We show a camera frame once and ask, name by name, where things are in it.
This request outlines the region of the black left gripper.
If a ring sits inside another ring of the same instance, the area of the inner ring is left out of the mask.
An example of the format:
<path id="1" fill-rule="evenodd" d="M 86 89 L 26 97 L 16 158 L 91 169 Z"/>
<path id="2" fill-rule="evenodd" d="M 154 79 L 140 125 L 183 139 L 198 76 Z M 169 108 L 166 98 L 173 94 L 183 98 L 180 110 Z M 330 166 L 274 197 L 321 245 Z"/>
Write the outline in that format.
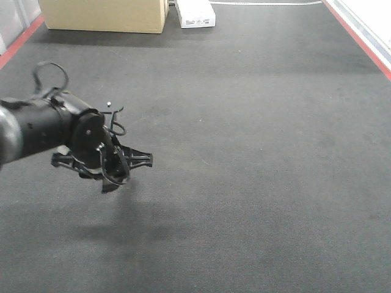
<path id="1" fill-rule="evenodd" d="M 68 148 L 64 154 L 54 153 L 51 164 L 76 171 L 82 178 L 102 179 L 103 194 L 125 185 L 130 180 L 130 170 L 153 165 L 151 153 L 120 144 L 114 131 L 105 125 L 103 114 L 57 114 L 50 120 L 50 139 L 52 147 Z"/>

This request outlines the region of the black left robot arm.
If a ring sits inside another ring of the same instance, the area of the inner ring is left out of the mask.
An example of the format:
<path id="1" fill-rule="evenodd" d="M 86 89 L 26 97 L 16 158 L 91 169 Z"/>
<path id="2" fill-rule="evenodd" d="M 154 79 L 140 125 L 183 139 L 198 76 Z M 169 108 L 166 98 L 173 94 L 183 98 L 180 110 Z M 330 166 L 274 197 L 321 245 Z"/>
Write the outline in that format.
<path id="1" fill-rule="evenodd" d="M 130 180 L 130 171 L 152 167 L 153 155 L 120 143 L 122 106 L 93 108 L 70 92 L 20 100 L 1 99 L 1 165 L 56 148 L 51 165 L 102 182 L 102 192 Z"/>

